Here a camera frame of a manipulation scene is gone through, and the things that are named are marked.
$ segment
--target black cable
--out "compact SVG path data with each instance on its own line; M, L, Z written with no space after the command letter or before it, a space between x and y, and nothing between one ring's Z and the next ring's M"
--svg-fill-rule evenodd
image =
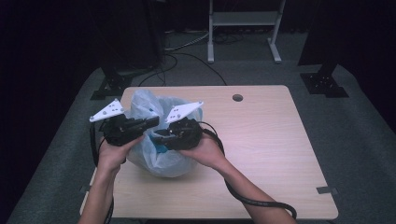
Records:
M219 139L219 137L215 133L212 133L211 131L209 131L208 129L204 129L203 132L206 133L206 134L209 134L211 137L213 137L216 140L216 142L219 145L219 148L220 148L221 152L225 155L224 146L221 143L221 140ZM230 193L235 197L235 199L240 201L241 203L246 203L246 204L250 204L250 205L253 205L253 206L259 206L259 207L276 207L276 208L287 209L287 210L291 211L291 216L294 219L297 218L296 210L289 204L279 203L279 202L261 202L261 201L255 201L255 200L251 200L251 199L245 198L245 197L241 196L240 194L238 194L233 189L233 187L231 187L231 185L227 182L227 180L224 179L224 182L225 182L225 185L226 185L228 191L230 191Z
M96 148L96 130L95 130L95 122L91 124L90 128L90 137L91 137L91 150L92 150L92 158L93 158L93 163L95 164L95 167L98 166L99 162L99 149L102 146L102 144L105 142L105 138L100 142L99 148ZM113 216L113 210L114 210L114 197L111 200L111 205L108 208L108 212L106 215L105 219L105 224L110 223L111 218Z
M210 125L209 123L203 122L203 121L197 121L197 122L198 122L198 123L206 124L207 126L209 126L209 127L213 130L213 132L215 133L215 135L218 136L218 133L216 132L215 128L214 128L212 125Z
M214 73L216 73L219 76L219 78L221 78L222 82L224 83L224 86L228 86L227 82L224 80L224 78L221 76L221 74L218 71L213 69L209 64L207 64L206 62L204 62L202 59L198 58L197 56L192 55L192 54L188 54L188 53L172 53L172 54L187 55L187 56L190 56L192 58L195 58L196 60L200 61L201 63L206 65L208 68L210 68L210 70L212 70Z
M202 36L190 41L189 43L186 43L186 44L183 44L183 45L180 45L180 46L177 46L177 47L173 47L173 48L166 48L165 51L172 52L172 51L176 51L176 50L179 50L179 49L184 49L184 48L186 48L188 46L197 45L200 42L202 42L203 40L206 40L208 36L209 36L209 32L206 32L204 35L202 35Z
M99 162L99 153L98 150L96 149L95 122L91 124L90 136L91 136L91 150L92 150L93 164L95 164L95 167L97 167Z
M241 37L238 38L235 35L218 34L215 36L213 42L215 42L218 45L231 45L245 39L243 35L240 36Z
M157 72L157 69L155 70L155 74L157 75L157 78L163 82L163 84L161 85L163 86L165 84L165 80L162 77L160 77L160 73L161 72Z
M163 79L159 76L159 74L157 74L157 77L160 79L160 80L162 80L163 81L163 86L166 86L166 74L165 74L165 72L163 71L163 67L162 66L160 66L160 69L161 69L161 73L163 74Z
M167 69L165 69L165 70L162 70L162 69L161 69L161 70L162 70L161 72L156 72L156 73L151 74L150 76L146 77L145 79L143 79L143 80L139 83L139 85L137 85L138 87L141 87L142 84L143 84L146 80L148 80L149 78L154 77L154 76L157 76L157 75L160 74L160 73L165 73L165 72L167 72L167 71L173 69L174 67L176 67L176 65L177 65L177 58L174 57L174 56L172 56L172 55L169 55L169 54L165 54L165 56L169 56L169 57L175 59L175 63L174 63L170 68L167 68Z

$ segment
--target table surface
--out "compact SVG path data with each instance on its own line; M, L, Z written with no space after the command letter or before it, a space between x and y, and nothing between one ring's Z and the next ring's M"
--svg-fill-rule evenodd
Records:
M275 200L297 210L299 219L334 219L338 210L327 187L304 125L285 86L128 88L120 100L130 108L135 90L204 101L203 121L215 127L226 157ZM241 102L233 100L243 96ZM113 217L250 218L213 169L164 178L130 162L121 166L114 189Z

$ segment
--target person's right hand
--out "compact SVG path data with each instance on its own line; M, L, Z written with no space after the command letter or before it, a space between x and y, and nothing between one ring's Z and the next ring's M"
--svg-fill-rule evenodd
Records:
M217 142L205 133L197 147L180 150L179 152L184 156L195 159L202 165L214 169L217 169L219 165L227 161Z

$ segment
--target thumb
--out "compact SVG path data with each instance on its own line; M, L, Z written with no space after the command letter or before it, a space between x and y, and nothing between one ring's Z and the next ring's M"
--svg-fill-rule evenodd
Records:
M123 147L125 148L125 150L129 150L131 147L133 147L134 145L136 145L139 142L141 142L144 138L145 138L145 135L142 135L142 136L134 139L133 141L123 145Z

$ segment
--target black equipment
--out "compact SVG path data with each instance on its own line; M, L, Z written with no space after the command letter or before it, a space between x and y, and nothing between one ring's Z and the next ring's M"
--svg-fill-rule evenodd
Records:
M195 119L184 118L172 122L168 129L155 131L164 137L153 137L152 140L173 150L191 149L198 146L202 132L203 129Z
M120 147L143 135L145 130L158 126L159 123L159 117L127 119L125 115L118 115L105 119L99 131L104 133L104 138L110 145Z

